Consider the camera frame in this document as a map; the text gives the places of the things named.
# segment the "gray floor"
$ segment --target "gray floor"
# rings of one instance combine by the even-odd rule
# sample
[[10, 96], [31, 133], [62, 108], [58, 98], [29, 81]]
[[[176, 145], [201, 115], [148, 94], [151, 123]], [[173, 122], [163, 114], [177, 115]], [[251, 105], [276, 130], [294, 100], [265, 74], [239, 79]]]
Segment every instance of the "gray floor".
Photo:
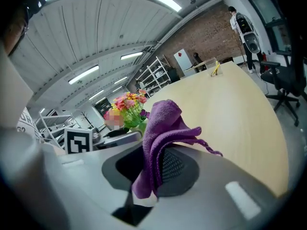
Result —
[[[259, 76], [259, 64], [255, 63], [257, 74], [254, 72], [250, 74], [246, 66], [242, 69], [257, 83], [264, 94], [269, 91], [269, 94], [277, 94], [277, 91], [273, 84], [263, 82]], [[268, 99], [271, 105], [274, 107], [277, 104], [277, 100]], [[292, 102], [291, 105], [296, 110], [299, 118], [299, 126], [294, 126], [294, 117], [284, 105], [280, 106], [276, 112], [279, 122], [283, 129], [283, 134], [287, 143], [288, 149], [288, 160], [289, 160], [289, 184], [288, 188], [291, 189], [295, 186], [298, 177], [301, 174], [303, 165], [306, 162], [307, 150], [306, 150], [306, 138], [307, 138], [307, 103], [302, 98], [299, 97], [301, 106], [299, 108], [295, 107], [295, 103]]]

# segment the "white ceiling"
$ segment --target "white ceiling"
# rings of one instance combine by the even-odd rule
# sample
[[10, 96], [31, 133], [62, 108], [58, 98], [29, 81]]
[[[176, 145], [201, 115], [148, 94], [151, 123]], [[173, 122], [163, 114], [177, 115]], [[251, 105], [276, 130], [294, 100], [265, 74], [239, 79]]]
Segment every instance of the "white ceiling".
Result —
[[[176, 13], [155, 0], [52, 0], [29, 23], [29, 31], [12, 56], [22, 78], [35, 93], [30, 105], [74, 109], [95, 103], [131, 76], [150, 56], [120, 60], [149, 50], [175, 24], [208, 0], [174, 0]], [[68, 80], [88, 68], [99, 70], [73, 85]]]

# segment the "flower bouquet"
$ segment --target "flower bouquet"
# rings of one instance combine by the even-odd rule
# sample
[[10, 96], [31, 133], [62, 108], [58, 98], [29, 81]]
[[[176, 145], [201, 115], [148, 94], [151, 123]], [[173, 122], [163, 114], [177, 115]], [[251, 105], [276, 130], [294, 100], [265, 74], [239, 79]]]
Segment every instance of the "flower bouquet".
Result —
[[143, 110], [143, 104], [147, 101], [146, 91], [139, 90], [139, 94], [125, 93], [114, 100], [112, 108], [106, 112], [104, 119], [123, 120], [123, 125], [130, 130], [140, 130], [142, 134], [146, 129], [144, 120], [149, 113]]

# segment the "white wall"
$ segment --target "white wall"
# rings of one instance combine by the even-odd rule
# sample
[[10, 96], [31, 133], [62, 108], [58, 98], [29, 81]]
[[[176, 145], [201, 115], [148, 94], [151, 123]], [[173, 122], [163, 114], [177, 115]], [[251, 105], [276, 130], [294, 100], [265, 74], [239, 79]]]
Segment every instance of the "white wall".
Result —
[[88, 120], [92, 123], [94, 127], [97, 127], [99, 129], [105, 124], [105, 120], [99, 114], [99, 112], [90, 103], [85, 103], [73, 113], [74, 118], [81, 126], [81, 128], [89, 128], [90, 126], [90, 124], [85, 119], [82, 120], [83, 116], [81, 115], [81, 112], [85, 112]]
[[264, 51], [266, 54], [268, 54], [269, 51], [272, 52], [271, 44], [264, 25], [250, 2], [248, 0], [224, 0], [224, 2], [228, 6], [233, 6], [237, 12], [246, 15], [251, 20], [259, 35], [261, 51]]
[[121, 88], [120, 90], [116, 91], [116, 92], [113, 93], [112, 95], [109, 95], [109, 96], [107, 97], [107, 99], [108, 99], [108, 101], [109, 101], [111, 104], [113, 104], [115, 98], [124, 95], [126, 92], [128, 92], [128, 90], [127, 90], [126, 88]]

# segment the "black office chair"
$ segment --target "black office chair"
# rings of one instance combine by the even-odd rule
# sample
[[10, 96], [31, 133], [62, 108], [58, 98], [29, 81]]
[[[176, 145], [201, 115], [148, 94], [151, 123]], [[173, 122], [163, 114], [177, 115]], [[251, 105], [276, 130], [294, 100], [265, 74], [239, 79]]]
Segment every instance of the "black office chair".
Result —
[[291, 67], [283, 67], [280, 63], [262, 61], [260, 63], [263, 66], [268, 66], [270, 69], [261, 75], [261, 79], [265, 82], [269, 82], [275, 85], [277, 89], [277, 95], [266, 95], [269, 99], [278, 100], [279, 102], [274, 107], [274, 111], [280, 107], [282, 103], [289, 108], [291, 113], [295, 117], [294, 125], [297, 127], [299, 124], [298, 116], [294, 108], [290, 105], [290, 102], [296, 102], [296, 107], [300, 106], [299, 100], [297, 98], [289, 97], [288, 94], [292, 93], [295, 96], [300, 96], [301, 92], [294, 86], [294, 71]]

